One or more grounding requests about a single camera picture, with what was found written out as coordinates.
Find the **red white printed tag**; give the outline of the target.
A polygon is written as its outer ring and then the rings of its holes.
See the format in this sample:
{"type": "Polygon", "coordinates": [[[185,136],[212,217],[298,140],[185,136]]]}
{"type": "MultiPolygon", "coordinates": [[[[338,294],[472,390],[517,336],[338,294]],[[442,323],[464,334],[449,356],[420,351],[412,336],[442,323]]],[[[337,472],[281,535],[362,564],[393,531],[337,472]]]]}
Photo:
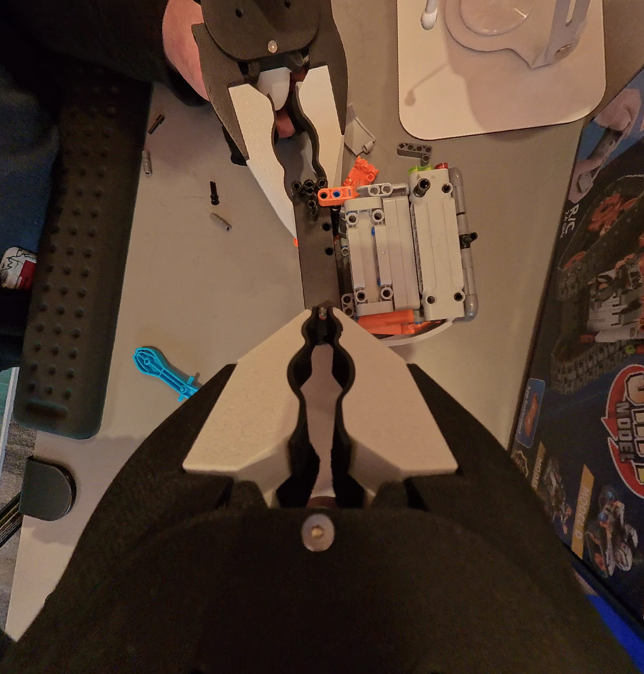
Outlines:
{"type": "Polygon", "coordinates": [[[0,261],[0,286],[30,291],[37,265],[37,254],[21,247],[6,249],[0,261]]]}

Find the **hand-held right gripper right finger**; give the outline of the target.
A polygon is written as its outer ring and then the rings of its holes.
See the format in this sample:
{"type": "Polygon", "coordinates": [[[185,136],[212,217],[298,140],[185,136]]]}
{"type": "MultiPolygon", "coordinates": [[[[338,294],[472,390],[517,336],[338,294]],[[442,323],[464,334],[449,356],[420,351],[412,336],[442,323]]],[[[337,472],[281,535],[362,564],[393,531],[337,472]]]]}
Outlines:
{"type": "Polygon", "coordinates": [[[405,361],[339,309],[327,313],[334,408],[331,471],[340,508],[361,508],[387,483],[453,475],[449,449],[405,361]]]}

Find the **printed toy box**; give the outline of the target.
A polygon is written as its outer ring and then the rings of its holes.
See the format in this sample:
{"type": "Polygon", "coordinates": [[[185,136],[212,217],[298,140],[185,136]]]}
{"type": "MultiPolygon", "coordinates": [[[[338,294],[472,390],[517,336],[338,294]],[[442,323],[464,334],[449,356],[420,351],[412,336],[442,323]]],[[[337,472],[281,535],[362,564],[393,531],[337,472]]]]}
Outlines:
{"type": "Polygon", "coordinates": [[[644,66],[581,134],[511,454],[644,627],[644,66]]]}

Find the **small black pins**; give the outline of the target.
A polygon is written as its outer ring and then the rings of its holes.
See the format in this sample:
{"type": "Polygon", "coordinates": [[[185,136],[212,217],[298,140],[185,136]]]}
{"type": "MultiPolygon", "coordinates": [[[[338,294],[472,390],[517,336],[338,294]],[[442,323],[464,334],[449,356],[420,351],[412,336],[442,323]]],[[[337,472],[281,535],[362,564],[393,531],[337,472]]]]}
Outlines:
{"type": "Polygon", "coordinates": [[[230,162],[221,124],[209,107],[154,102],[142,151],[138,200],[164,224],[212,224],[230,232],[230,162]]]}

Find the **person's left forearm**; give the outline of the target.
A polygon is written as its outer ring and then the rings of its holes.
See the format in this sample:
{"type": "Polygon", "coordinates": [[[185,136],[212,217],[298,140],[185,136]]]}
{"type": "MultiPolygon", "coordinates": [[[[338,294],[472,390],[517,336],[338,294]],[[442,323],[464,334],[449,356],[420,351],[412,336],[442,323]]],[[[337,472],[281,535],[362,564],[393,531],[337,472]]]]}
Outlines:
{"type": "Polygon", "coordinates": [[[0,1],[0,70],[48,102],[65,59],[161,82],[185,103],[203,99],[167,60],[168,1],[0,1]]]}

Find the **light grey curved panel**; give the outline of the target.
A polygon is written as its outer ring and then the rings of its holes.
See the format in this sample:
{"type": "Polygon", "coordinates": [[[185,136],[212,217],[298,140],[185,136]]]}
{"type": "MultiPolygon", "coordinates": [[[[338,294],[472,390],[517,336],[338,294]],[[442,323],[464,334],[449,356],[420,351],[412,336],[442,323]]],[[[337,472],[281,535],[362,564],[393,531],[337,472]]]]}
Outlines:
{"type": "Polygon", "coordinates": [[[376,143],[376,136],[359,119],[354,105],[349,103],[346,113],[344,145],[353,156],[370,154],[376,143]]]}

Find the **blue plastic wrench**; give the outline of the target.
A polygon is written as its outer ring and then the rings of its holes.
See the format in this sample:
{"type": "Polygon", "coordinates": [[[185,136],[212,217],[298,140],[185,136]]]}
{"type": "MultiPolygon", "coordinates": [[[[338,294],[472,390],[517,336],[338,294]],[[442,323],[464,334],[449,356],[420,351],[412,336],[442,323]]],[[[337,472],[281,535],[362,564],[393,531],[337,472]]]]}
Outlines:
{"type": "Polygon", "coordinates": [[[197,376],[184,374],[173,366],[157,348],[152,346],[140,347],[133,354],[133,361],[139,372],[156,378],[178,395],[178,401],[184,402],[198,392],[201,384],[197,376]]]}

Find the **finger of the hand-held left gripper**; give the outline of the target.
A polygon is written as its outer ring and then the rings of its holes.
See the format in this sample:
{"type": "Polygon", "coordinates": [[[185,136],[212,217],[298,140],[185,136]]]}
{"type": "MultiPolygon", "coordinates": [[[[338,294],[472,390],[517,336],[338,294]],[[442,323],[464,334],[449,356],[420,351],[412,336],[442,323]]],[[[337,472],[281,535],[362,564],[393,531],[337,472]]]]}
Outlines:
{"type": "Polygon", "coordinates": [[[313,67],[295,84],[292,108],[307,137],[304,153],[313,174],[328,182],[343,181],[344,133],[327,65],[313,67]]]}
{"type": "Polygon", "coordinates": [[[292,198],[274,149],[275,109],[270,97],[250,84],[229,88],[247,157],[246,164],[277,217],[297,237],[292,198]]]}

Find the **white tablet stand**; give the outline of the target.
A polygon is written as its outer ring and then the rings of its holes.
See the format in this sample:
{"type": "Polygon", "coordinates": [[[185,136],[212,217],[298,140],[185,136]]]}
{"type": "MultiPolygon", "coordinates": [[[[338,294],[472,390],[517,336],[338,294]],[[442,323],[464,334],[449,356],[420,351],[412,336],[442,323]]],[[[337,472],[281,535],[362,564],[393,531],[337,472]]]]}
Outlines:
{"type": "Polygon", "coordinates": [[[398,1],[397,46],[421,140],[570,123],[605,91],[601,1],[398,1]]]}

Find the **black connector peg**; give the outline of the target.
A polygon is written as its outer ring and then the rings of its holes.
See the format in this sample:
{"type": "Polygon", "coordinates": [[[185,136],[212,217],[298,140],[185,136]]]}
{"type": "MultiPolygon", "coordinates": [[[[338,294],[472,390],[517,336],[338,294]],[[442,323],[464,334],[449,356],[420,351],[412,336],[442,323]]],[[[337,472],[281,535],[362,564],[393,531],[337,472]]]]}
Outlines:
{"type": "Polygon", "coordinates": [[[329,308],[323,305],[312,308],[308,334],[314,347],[324,344],[331,345],[334,340],[335,328],[333,312],[329,308]]]}

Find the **grey orange toy vehicle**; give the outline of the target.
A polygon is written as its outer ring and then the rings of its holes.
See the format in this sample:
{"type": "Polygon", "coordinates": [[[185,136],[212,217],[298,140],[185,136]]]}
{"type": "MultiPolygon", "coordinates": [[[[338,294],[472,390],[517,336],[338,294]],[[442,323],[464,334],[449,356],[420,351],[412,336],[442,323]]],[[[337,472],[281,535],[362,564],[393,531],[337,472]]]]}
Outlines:
{"type": "Polygon", "coordinates": [[[463,178],[446,163],[403,182],[291,183],[306,308],[341,310],[391,347],[423,341],[478,312],[463,178]]]}

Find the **person's left hand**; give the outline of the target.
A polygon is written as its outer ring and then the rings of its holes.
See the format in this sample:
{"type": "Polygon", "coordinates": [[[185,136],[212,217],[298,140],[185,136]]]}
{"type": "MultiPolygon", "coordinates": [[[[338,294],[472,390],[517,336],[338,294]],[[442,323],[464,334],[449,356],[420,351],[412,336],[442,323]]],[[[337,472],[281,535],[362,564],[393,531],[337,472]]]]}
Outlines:
{"type": "Polygon", "coordinates": [[[197,2],[167,2],[162,22],[167,60],[200,97],[208,100],[200,67],[199,49],[192,31],[193,26],[203,24],[202,8],[197,2]]]}

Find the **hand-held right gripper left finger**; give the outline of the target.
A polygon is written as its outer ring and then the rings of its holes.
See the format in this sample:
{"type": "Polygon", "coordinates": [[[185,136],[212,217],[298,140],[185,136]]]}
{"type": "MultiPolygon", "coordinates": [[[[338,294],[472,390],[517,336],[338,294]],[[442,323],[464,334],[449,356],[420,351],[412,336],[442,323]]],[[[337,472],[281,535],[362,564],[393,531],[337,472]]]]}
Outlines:
{"type": "Polygon", "coordinates": [[[301,387],[312,375],[318,316],[305,310],[236,364],[184,459],[188,473],[256,483],[279,505],[308,504],[318,476],[301,387]]]}

